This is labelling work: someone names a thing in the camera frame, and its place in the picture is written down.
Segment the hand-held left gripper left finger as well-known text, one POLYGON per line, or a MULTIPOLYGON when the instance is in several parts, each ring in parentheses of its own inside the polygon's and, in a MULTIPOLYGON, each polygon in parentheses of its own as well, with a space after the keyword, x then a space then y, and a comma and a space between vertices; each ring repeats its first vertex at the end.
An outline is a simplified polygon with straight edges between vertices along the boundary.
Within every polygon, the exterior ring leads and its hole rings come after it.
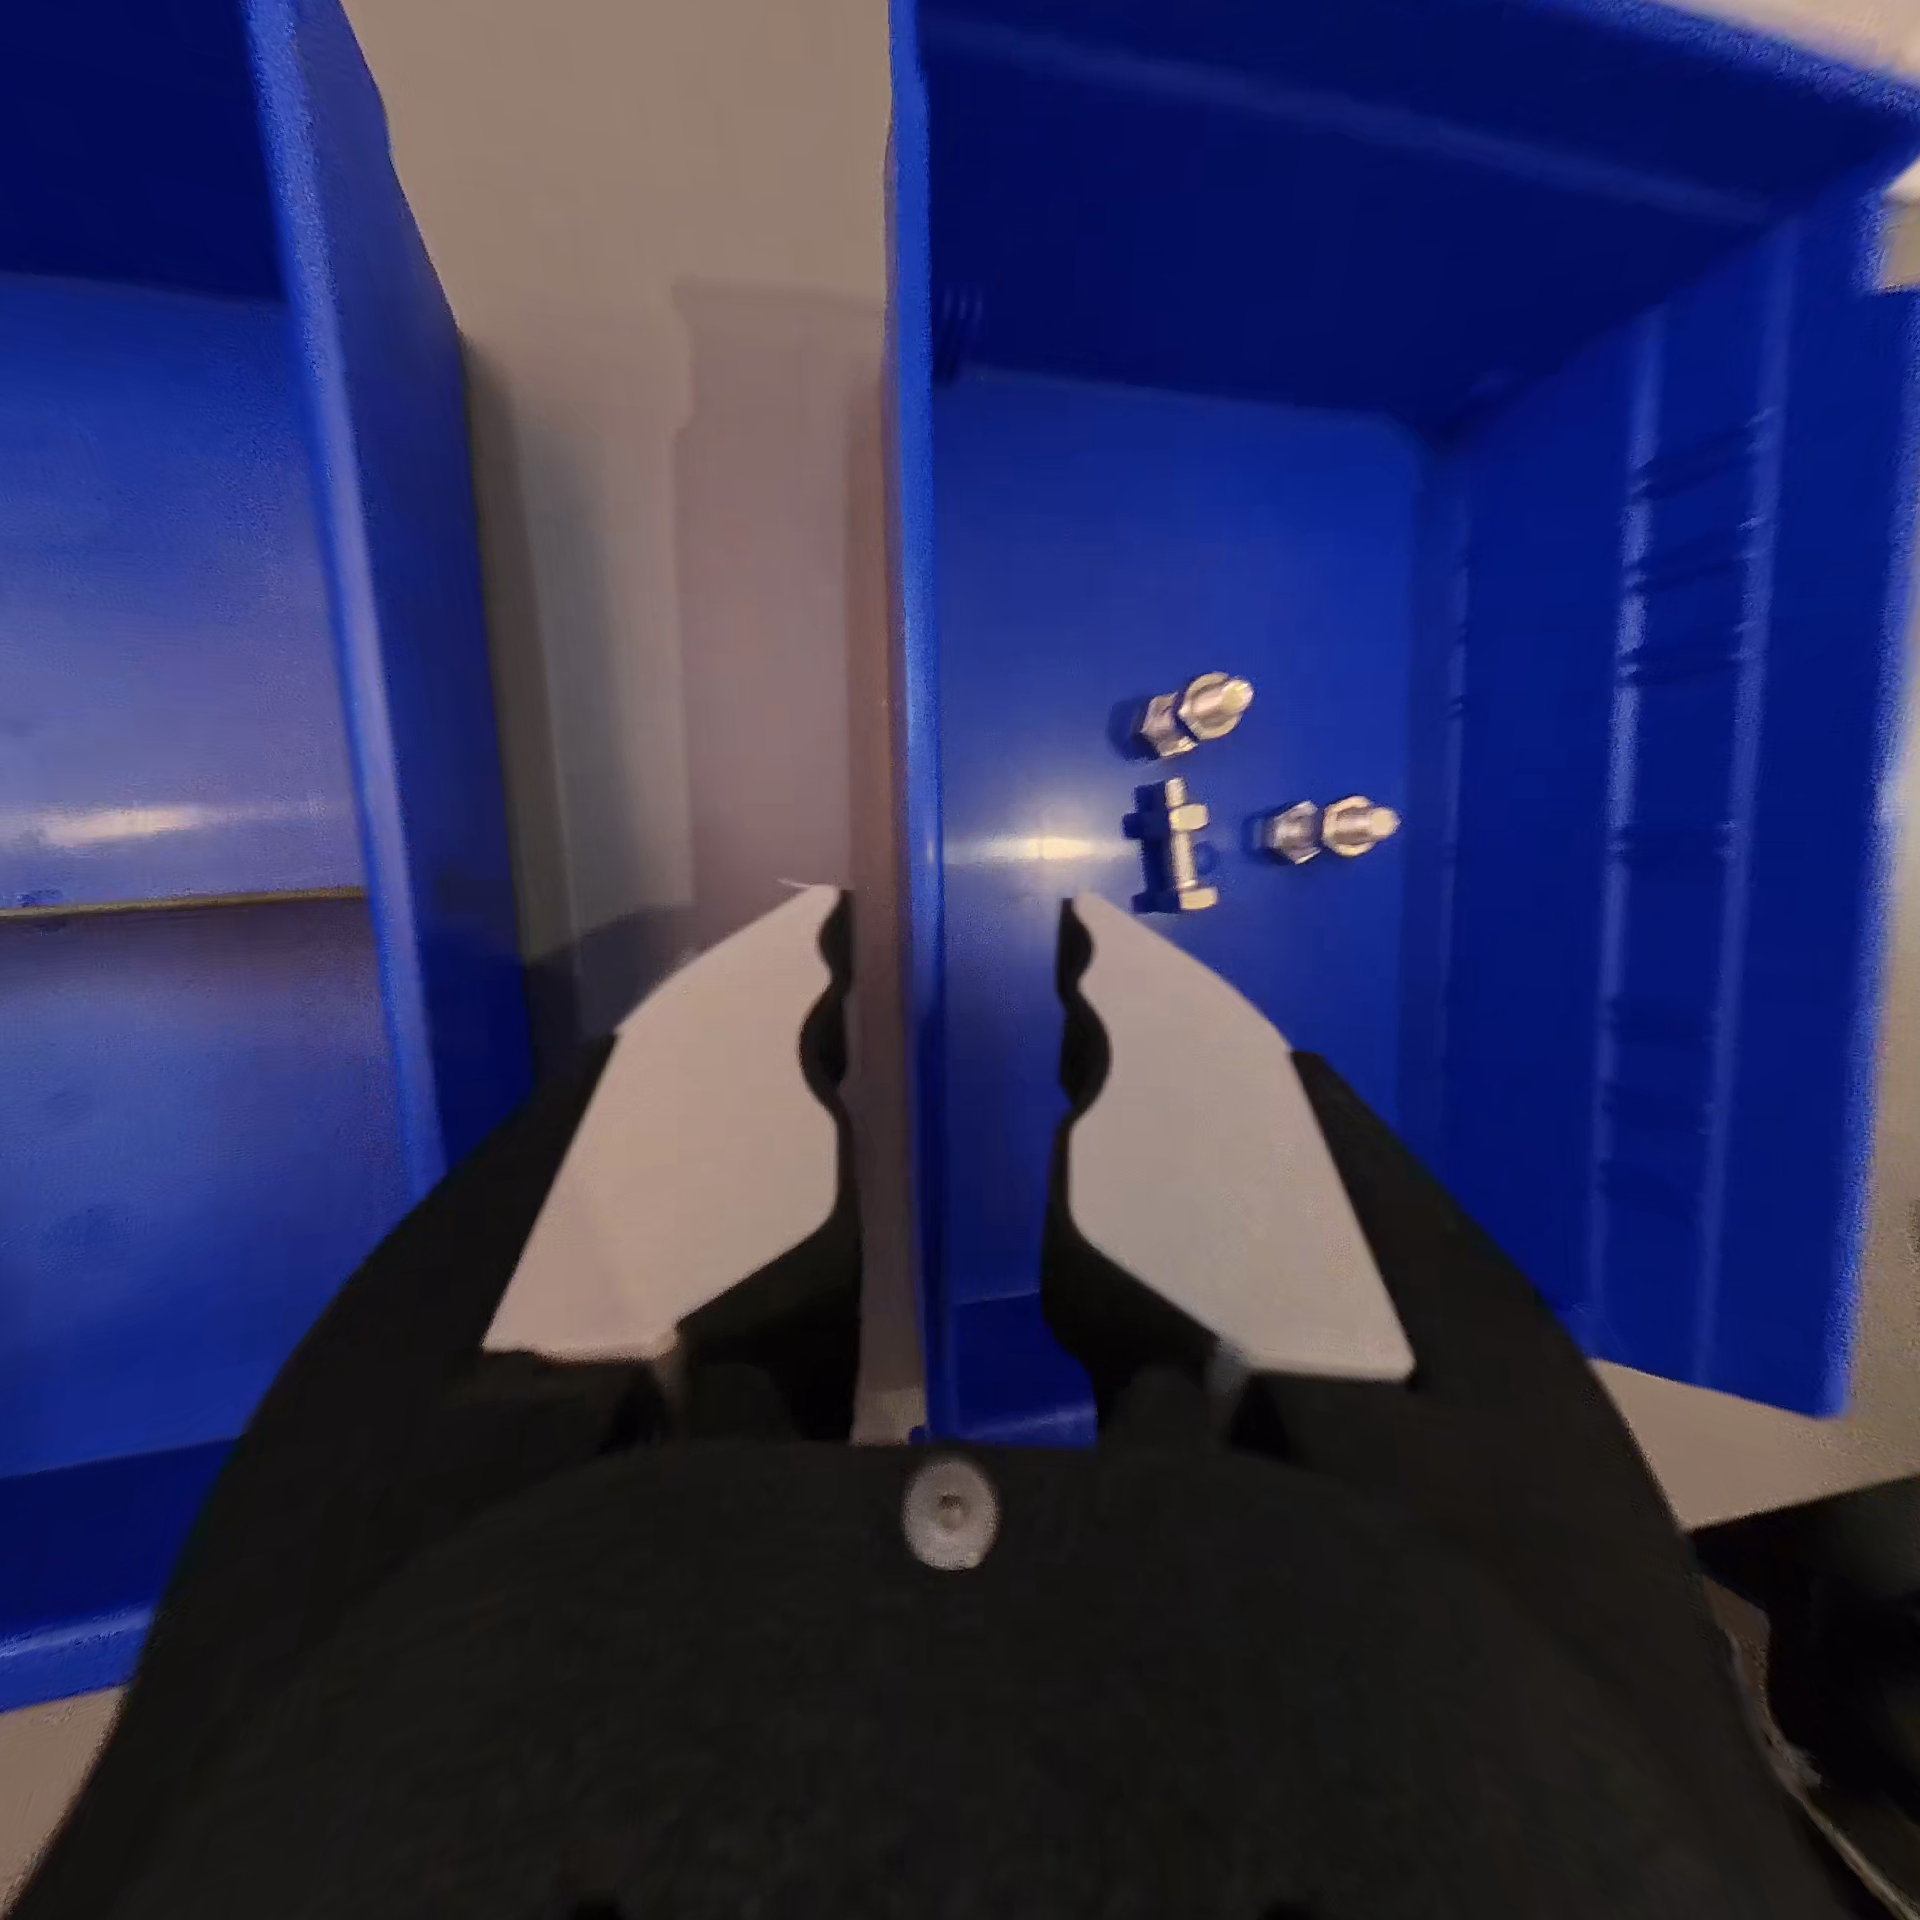
POLYGON ((806 885, 617 1024, 487 1354, 685 1359, 826 1323, 856 1365, 853 895, 806 885))

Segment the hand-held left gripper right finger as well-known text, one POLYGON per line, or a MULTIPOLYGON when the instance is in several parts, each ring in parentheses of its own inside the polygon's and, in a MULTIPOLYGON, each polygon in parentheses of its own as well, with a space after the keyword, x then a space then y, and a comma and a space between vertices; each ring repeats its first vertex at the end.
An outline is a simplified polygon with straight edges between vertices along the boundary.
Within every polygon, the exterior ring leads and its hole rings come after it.
POLYGON ((1068 1014, 1048 1230, 1118 1268, 1085 1312, 1048 1268, 1048 1323, 1247 1374, 1400 1384, 1412 1348, 1287 1038, 1223 976, 1101 895, 1062 904, 1068 1014))

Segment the silver hex bolt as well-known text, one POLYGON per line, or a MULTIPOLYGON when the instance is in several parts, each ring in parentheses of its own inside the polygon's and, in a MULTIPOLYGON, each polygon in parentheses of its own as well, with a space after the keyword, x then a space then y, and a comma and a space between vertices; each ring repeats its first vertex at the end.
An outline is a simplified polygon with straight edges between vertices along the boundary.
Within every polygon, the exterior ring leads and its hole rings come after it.
POLYGON ((1254 702, 1254 686, 1204 672, 1118 709, 1118 747, 1129 760, 1173 760, 1229 736, 1254 702))
MULTIPOLYGON (((1386 806, 1382 802, 1375 802, 1375 799, 1374 799, 1374 805, 1375 805, 1378 842, 1372 847, 1372 853, 1378 850, 1384 842, 1390 842, 1400 829, 1400 816, 1391 806, 1386 806)), ((1254 823, 1254 834, 1253 834, 1254 853, 1260 853, 1262 858, 1284 861, 1288 866, 1303 866, 1303 864, 1314 861, 1317 858, 1336 858, 1336 854, 1314 854, 1314 858, 1309 858, 1314 853, 1314 843, 1311 843, 1314 821, 1317 821, 1317 814, 1322 806, 1327 806, 1327 805, 1317 805, 1317 802, 1303 799, 1303 802, 1294 802, 1288 806, 1264 814, 1254 823)))
MULTIPOLYGON (((1156 790, 1166 796, 1162 805, 1199 799, 1189 788, 1189 782, 1177 774, 1141 784, 1135 788, 1135 798, 1156 790)), ((1141 917, 1178 917, 1212 909, 1218 903, 1218 888, 1213 882, 1216 858, 1208 847, 1208 829, 1212 826, 1204 831, 1178 834, 1162 842, 1141 842, 1124 831, 1138 850, 1143 876, 1143 887, 1133 899, 1133 911, 1141 917)))

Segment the blue plastic parts bin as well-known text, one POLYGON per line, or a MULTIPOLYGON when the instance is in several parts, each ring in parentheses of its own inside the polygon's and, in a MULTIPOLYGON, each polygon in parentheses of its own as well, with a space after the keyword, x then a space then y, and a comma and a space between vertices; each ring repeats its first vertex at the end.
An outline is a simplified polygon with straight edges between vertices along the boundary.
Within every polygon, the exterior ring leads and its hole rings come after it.
POLYGON ((918 1316, 1039 1316, 1101 895, 1325 1055, 1597 1359, 1846 1398, 1914 546, 1914 83, 1662 5, 892 5, 918 1316), (1204 672, 1238 727, 1127 758, 1204 672), (1183 778, 1218 903, 1141 917, 1183 778), (1400 829, 1288 866, 1254 826, 1400 829))

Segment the blue divided plastic bin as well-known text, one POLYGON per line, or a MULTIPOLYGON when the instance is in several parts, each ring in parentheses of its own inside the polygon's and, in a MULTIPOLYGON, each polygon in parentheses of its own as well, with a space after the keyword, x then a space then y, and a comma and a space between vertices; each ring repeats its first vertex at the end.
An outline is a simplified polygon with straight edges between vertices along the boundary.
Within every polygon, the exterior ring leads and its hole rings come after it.
POLYGON ((533 1077, 464 347, 342 5, 2 7, 5 1711, 533 1077))

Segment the person's black trousers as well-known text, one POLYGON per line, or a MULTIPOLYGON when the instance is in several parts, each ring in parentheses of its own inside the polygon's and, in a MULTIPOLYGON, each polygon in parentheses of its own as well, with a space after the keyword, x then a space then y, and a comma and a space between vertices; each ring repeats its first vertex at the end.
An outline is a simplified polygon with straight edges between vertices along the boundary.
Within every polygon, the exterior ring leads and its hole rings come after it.
POLYGON ((1917 1476, 1690 1532, 1748 1716, 1853 1915, 1917 1915, 1917 1476))

